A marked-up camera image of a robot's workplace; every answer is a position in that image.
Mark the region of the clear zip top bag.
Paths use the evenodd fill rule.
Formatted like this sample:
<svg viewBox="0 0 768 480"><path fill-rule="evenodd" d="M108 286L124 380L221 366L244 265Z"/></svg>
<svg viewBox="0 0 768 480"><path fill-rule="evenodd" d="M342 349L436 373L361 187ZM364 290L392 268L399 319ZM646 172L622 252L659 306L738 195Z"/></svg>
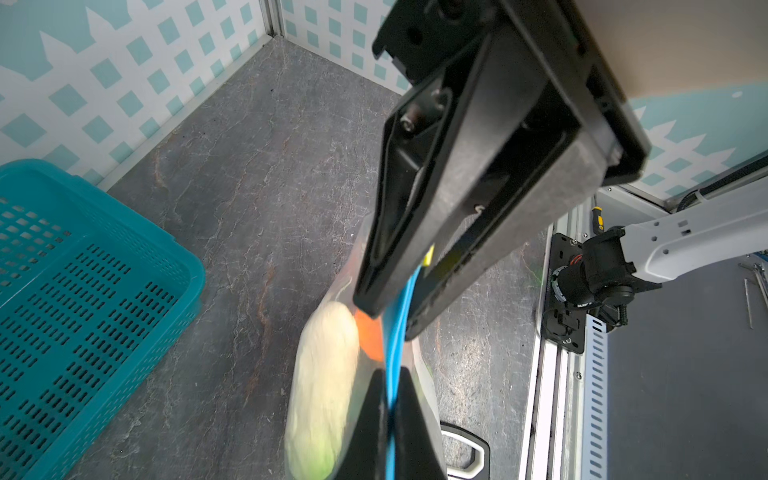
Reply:
<svg viewBox="0 0 768 480"><path fill-rule="evenodd" d="M386 478L388 398L384 327L357 308L353 294L373 217L301 332L283 447L288 479ZM444 479L433 379L418 343L403 348L398 404L398 479Z"/></svg>

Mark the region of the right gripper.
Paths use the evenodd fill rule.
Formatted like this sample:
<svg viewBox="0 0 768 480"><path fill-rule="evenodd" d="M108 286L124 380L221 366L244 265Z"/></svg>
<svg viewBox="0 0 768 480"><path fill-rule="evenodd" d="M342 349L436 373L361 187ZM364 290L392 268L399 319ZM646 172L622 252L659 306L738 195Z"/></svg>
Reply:
<svg viewBox="0 0 768 480"><path fill-rule="evenodd" d="M650 141L573 1L397 1L372 50L414 85L385 123L353 298L381 314L435 248L439 262L413 291L408 341L602 181L643 173ZM576 129L508 148L531 109L530 53L607 162Z"/></svg>

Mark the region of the orange toy tomato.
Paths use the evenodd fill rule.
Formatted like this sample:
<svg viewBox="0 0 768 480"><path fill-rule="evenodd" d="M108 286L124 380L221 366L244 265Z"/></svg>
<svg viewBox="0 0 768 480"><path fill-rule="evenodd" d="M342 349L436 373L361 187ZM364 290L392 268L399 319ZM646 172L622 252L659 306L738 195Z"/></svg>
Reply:
<svg viewBox="0 0 768 480"><path fill-rule="evenodd" d="M384 361L384 340L381 318L371 318L362 310L356 310L354 319L358 328L360 348L372 361Z"/></svg>

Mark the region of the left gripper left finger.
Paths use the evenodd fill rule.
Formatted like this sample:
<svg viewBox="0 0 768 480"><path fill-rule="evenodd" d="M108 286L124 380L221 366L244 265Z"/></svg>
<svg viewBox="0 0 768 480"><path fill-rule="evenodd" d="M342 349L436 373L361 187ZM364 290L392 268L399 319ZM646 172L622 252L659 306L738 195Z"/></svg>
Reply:
<svg viewBox="0 0 768 480"><path fill-rule="evenodd" d="M369 382L347 450L333 479L373 480L386 477L387 395L385 372L376 370Z"/></svg>

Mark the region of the white green toy cabbage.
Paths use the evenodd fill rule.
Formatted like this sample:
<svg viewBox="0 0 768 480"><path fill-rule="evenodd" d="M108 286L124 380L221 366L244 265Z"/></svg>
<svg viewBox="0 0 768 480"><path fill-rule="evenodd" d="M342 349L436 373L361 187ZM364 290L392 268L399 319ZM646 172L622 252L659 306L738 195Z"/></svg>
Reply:
<svg viewBox="0 0 768 480"><path fill-rule="evenodd" d="M284 446L294 479L325 479L333 472L359 350L349 308L338 301L321 304L301 333L291 386Z"/></svg>

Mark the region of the teal plastic basket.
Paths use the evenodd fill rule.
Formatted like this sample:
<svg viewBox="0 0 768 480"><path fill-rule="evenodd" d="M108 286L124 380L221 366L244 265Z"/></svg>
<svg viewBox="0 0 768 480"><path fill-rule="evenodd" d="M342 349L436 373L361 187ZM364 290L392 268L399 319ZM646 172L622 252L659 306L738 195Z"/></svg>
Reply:
<svg viewBox="0 0 768 480"><path fill-rule="evenodd" d="M60 479L199 314L202 262L78 176L1 169L1 475Z"/></svg>

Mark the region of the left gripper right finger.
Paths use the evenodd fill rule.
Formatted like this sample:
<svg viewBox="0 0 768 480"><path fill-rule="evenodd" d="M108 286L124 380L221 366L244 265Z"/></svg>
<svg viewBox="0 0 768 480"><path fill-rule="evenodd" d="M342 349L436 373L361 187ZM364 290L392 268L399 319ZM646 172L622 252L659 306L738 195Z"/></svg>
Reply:
<svg viewBox="0 0 768 480"><path fill-rule="evenodd" d="M400 370L394 407L394 478L446 479L408 369Z"/></svg>

